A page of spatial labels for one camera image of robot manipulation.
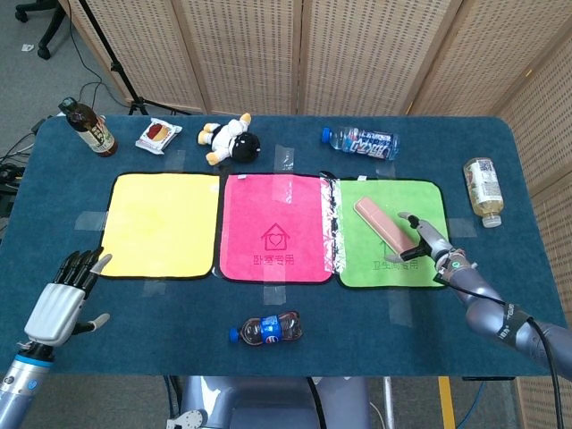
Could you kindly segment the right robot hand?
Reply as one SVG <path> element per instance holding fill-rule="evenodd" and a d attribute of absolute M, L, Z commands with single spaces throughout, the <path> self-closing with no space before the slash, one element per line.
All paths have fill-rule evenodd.
<path fill-rule="evenodd" d="M 440 257 L 453 249 L 448 240 L 426 220 L 409 212 L 399 212 L 398 217 L 409 222 L 409 226 L 418 233 L 420 241 L 414 248 L 407 249 L 397 255 L 386 256 L 386 261 L 397 264 L 419 257 L 430 257 L 434 262 L 437 262 Z"/>

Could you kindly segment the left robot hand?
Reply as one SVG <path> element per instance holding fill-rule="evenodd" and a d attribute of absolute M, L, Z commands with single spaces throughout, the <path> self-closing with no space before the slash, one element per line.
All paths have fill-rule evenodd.
<path fill-rule="evenodd" d="M 80 314 L 99 275 L 112 260 L 103 249 L 72 252 L 61 263 L 54 279 L 42 290 L 24 332 L 29 340 L 48 347 L 60 347 L 71 336 L 94 332 L 111 318 L 107 313 L 81 322 Z"/>

